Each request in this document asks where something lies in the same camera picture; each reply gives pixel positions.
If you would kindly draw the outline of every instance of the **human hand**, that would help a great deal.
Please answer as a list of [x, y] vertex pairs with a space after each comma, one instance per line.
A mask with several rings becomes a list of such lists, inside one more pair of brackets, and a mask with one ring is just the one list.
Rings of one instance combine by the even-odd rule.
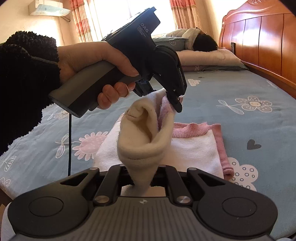
[[[59, 55], [58, 66], [60, 80], [65, 83], [84, 67], [106, 60], [125, 75], [137, 76], [138, 71], [131, 65], [129, 59], [105, 41], [78, 43], [57, 48]], [[128, 85], [117, 82], [114, 87], [105, 85], [103, 92], [98, 95], [98, 104], [101, 109], [108, 109], [111, 104], [118, 101], [119, 97], [126, 97], [129, 91], [135, 88], [135, 83]]]

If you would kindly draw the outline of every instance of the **black fuzzy object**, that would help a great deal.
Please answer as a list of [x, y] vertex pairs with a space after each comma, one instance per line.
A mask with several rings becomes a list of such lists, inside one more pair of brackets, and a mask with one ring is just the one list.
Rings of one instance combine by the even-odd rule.
[[32, 56], [58, 62], [55, 40], [16, 32], [0, 45], [0, 155], [40, 123], [42, 109], [52, 103], [48, 94], [61, 85], [57, 63]]
[[218, 45], [216, 41], [210, 35], [204, 33], [200, 33], [193, 43], [194, 51], [210, 52], [217, 49]]

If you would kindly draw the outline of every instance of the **white wall-mounted air conditioner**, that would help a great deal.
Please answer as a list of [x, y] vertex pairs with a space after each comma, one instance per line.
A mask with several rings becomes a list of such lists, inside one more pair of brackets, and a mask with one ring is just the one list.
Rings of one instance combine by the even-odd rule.
[[34, 0], [29, 5], [30, 15], [66, 16], [69, 9], [63, 8], [63, 3], [52, 0]]

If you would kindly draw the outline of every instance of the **device handle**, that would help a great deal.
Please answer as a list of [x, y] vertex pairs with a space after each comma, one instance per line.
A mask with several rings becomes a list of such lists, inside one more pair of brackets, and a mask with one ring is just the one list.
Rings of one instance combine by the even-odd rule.
[[105, 85], [114, 86], [117, 82], [129, 84], [140, 79], [140, 75], [126, 76], [113, 64], [99, 61], [85, 67], [60, 88], [50, 92], [49, 98], [70, 114], [80, 118], [88, 109], [94, 110], [98, 106], [97, 97]]

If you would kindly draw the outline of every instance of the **wooden headboard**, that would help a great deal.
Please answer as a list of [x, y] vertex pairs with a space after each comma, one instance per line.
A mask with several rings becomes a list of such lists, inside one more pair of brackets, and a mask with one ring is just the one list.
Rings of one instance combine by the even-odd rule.
[[223, 18], [219, 47], [296, 98], [296, 17], [279, 0], [248, 0]]

